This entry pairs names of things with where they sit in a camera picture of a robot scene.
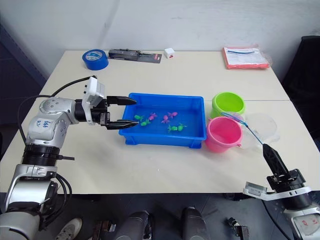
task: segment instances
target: small white box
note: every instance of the small white box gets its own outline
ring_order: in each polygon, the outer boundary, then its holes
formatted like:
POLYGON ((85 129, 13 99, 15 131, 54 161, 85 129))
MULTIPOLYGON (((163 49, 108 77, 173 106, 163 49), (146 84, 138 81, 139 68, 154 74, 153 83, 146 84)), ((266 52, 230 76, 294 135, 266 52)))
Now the small white box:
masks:
POLYGON ((167 59, 173 59, 175 57, 175 51, 172 48, 166 48, 164 55, 167 59))

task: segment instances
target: gray floor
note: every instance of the gray floor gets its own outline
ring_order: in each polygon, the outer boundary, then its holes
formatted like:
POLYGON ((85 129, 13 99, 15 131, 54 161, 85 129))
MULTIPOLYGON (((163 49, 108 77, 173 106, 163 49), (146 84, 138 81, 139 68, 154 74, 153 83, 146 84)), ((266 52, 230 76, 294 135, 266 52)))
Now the gray floor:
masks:
MULTIPOLYGON (((119 194, 78 195, 70 202, 65 212, 47 231, 39 232, 37 240, 54 239, 60 229, 72 218, 81 217, 83 227, 76 240, 87 240, 92 235, 97 220, 112 220, 119 227, 131 213, 147 210, 155 218, 155 240, 180 240, 183 209, 193 206, 206 221, 212 240, 239 240, 225 221, 233 217, 249 228, 252 240, 285 240, 270 220, 263 204, 257 199, 231 201, 222 194, 119 194)), ((282 208, 278 202, 268 202, 271 214, 277 218, 283 230, 292 237, 282 208)), ((114 233, 105 233, 102 240, 112 239, 114 233)))

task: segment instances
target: pink bucket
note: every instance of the pink bucket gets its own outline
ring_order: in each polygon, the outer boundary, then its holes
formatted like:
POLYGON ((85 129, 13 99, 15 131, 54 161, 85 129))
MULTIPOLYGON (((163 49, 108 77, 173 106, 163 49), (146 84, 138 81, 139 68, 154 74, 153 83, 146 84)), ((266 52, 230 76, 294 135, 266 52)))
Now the pink bucket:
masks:
POLYGON ((223 153, 229 148, 239 146, 242 129, 239 124, 226 116, 215 117, 206 126, 205 144, 214 153, 223 153))

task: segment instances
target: white wall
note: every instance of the white wall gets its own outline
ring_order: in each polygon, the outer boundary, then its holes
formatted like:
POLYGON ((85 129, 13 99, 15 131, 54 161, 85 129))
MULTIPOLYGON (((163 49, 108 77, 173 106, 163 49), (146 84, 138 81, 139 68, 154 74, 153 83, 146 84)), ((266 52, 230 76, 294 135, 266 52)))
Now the white wall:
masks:
POLYGON ((0 0, 1 22, 48 77, 65 50, 213 50, 259 44, 286 73, 320 0, 0 0))

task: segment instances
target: shoe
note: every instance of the shoe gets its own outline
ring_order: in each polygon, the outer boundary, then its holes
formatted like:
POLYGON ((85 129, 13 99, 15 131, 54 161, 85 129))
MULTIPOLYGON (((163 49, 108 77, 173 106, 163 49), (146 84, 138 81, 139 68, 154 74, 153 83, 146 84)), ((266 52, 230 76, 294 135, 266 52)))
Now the shoe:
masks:
POLYGON ((56 236, 55 240, 73 240, 80 232, 81 227, 81 218, 74 218, 64 225, 60 233, 56 236))

